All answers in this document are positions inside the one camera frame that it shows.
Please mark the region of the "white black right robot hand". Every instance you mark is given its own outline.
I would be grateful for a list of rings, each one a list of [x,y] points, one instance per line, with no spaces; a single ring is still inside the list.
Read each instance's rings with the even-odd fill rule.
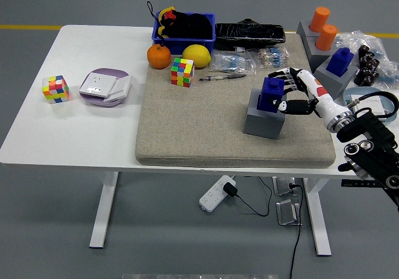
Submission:
[[[350,109],[335,103],[325,87],[311,72],[287,67],[272,72],[268,76],[284,81],[284,94],[301,91],[308,97],[307,100],[270,100],[269,102],[283,114],[315,113],[324,120],[324,125],[330,132],[338,132],[354,120]]]

